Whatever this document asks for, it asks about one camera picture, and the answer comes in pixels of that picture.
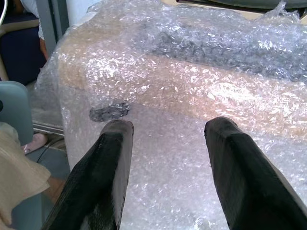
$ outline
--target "dark blue seat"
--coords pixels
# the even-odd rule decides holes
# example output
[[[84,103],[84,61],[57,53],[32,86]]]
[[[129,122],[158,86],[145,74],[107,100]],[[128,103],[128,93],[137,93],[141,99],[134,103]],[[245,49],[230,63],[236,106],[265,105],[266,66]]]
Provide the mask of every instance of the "dark blue seat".
[[[4,23],[37,19],[32,14],[7,16]],[[39,48],[38,27],[9,32],[0,38],[0,54],[9,80],[23,85],[37,79],[46,62]]]

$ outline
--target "wall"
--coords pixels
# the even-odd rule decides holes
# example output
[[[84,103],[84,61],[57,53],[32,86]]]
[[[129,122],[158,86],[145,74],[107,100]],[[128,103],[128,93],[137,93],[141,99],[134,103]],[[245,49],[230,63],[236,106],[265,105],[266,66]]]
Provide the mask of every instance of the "wall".
[[[69,24],[76,24],[85,14],[91,5],[100,0],[66,0]]]

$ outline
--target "white clothing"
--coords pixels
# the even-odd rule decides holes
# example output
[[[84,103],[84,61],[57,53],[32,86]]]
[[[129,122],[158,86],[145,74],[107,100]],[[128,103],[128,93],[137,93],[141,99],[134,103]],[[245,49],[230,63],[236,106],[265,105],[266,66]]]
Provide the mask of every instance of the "white clothing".
[[[24,6],[25,11],[32,13],[36,16],[36,18],[39,18],[37,5],[35,0],[20,0],[22,5]],[[44,40],[42,25],[39,23],[39,29],[38,29],[38,37],[42,38]]]

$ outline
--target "cable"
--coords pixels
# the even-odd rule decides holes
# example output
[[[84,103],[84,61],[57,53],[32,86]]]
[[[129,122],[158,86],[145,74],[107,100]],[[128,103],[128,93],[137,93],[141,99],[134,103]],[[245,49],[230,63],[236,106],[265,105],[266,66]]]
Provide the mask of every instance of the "cable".
[[[7,9],[8,9],[8,0],[4,0],[4,7],[3,7],[2,15],[0,17],[0,26],[3,23],[3,20],[4,20],[4,17],[5,17]]]
[[[40,154],[39,158],[37,159],[37,163],[39,163],[40,159],[43,157],[43,155],[47,152],[47,150],[52,146],[54,145],[55,143],[61,141],[61,140],[64,140],[64,138],[60,137],[58,139],[55,139],[53,141],[51,141],[49,144],[47,144],[46,146],[46,149]]]

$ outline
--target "bubble wrap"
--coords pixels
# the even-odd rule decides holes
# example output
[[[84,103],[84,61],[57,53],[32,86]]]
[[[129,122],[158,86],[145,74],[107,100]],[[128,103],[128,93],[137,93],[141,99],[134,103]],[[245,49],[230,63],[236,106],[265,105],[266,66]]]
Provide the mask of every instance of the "bubble wrap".
[[[249,22],[156,0],[103,0],[89,11],[97,14],[68,30],[36,88],[59,98],[71,167],[106,124],[90,111],[129,103],[124,119],[135,133],[122,230],[228,229],[203,134],[220,115],[251,134],[307,203],[307,27],[295,13],[281,4]]]

